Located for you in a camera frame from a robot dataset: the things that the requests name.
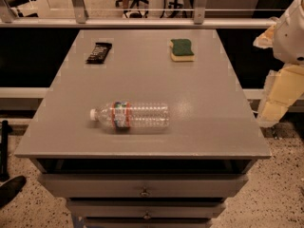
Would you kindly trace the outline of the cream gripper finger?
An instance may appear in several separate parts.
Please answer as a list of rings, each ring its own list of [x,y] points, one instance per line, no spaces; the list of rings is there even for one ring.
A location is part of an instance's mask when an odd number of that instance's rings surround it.
[[[304,66],[285,64],[270,70],[257,110],[259,123],[278,123],[289,107],[304,93]]]
[[[274,46],[274,37],[276,32],[276,26],[272,25],[262,32],[253,42],[253,46],[256,48],[272,48]]]

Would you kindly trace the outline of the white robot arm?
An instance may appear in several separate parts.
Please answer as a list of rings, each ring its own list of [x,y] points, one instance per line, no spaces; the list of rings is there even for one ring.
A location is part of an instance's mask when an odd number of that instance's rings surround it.
[[[294,0],[253,45],[271,48],[274,57],[284,63],[282,69],[267,75],[257,109],[258,124],[271,127],[304,94],[304,0]]]

